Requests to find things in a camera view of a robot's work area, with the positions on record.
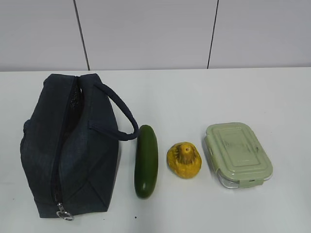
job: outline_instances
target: zipper pull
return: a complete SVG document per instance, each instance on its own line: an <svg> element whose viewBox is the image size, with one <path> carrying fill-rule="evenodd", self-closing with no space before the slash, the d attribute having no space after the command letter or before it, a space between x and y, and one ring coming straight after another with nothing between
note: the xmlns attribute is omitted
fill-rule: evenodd
<svg viewBox="0 0 311 233"><path fill-rule="evenodd" d="M74 219L73 215L71 213L67 212L62 203L57 204L59 211L56 212L57 216L61 217L64 220L72 221Z"/></svg>

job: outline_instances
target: bag zipper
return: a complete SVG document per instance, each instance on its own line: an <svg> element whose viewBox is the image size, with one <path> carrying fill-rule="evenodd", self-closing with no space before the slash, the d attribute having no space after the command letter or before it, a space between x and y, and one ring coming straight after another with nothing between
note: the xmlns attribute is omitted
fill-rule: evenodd
<svg viewBox="0 0 311 233"><path fill-rule="evenodd" d="M68 98L67 105L66 105L66 111L64 114L62 129L60 133L61 140L57 145L56 157L55 157L53 169L52 169L52 182L51 182L53 202L59 208L59 211L56 211L56 214L60 218L63 218L64 220L68 220L68 221L74 220L74 217L71 213L66 211L65 208L63 207L63 195L62 195L62 188L61 188L60 177L59 177L59 161L60 161L61 149L65 142L64 133L65 133L66 125L68 122L70 101L71 101L72 94L73 94L76 84L77 84L77 77L74 77L71 90L70 90L70 94L69 94L69 98Z"/></svg>

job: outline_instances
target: yellow squash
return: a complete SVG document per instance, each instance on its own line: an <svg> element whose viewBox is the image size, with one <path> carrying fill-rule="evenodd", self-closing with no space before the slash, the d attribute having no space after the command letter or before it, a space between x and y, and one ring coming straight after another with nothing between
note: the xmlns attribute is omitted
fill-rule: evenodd
<svg viewBox="0 0 311 233"><path fill-rule="evenodd" d="M167 152L167 163L181 178L192 178L201 169L202 160L196 147L190 142L173 145Z"/></svg>

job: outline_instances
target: bag handle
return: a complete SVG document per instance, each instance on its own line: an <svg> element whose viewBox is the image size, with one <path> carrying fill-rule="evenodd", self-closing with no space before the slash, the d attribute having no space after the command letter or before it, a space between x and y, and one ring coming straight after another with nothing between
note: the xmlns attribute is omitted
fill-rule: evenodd
<svg viewBox="0 0 311 233"><path fill-rule="evenodd" d="M135 139L138 136L138 124L135 121L131 111L128 109L126 104L123 102L123 100L121 100L121 98L109 86L107 86L103 83L99 83L99 82L96 82L94 85L98 89L100 89L101 91L105 92L106 95L109 96L109 98L112 101L114 101L114 103L121 109L123 114L130 120L130 122L134 128L134 132L127 134L127 133L121 132L119 130L104 127L101 124L99 124L97 121L93 121L93 120L89 121L89 127L91 129L94 129L94 130L100 132L100 133L103 133L103 134L106 134L112 138L115 138L119 141L128 141L128 140Z"/></svg>

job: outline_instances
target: light green lid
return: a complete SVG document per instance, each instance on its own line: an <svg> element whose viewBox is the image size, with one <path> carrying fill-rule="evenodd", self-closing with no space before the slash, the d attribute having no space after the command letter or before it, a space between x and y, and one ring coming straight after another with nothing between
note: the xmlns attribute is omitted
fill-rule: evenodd
<svg viewBox="0 0 311 233"><path fill-rule="evenodd" d="M211 125L205 142L214 170L224 186L252 187L271 177L272 164L247 125Z"/></svg>

